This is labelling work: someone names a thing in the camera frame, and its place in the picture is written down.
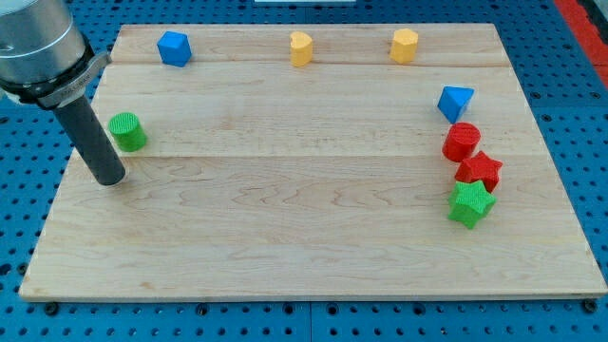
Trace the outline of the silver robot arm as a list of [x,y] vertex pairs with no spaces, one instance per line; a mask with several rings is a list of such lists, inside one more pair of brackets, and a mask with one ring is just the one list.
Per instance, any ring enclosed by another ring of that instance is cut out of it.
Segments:
[[1,0],[1,95],[43,109],[66,106],[107,65],[63,0]]

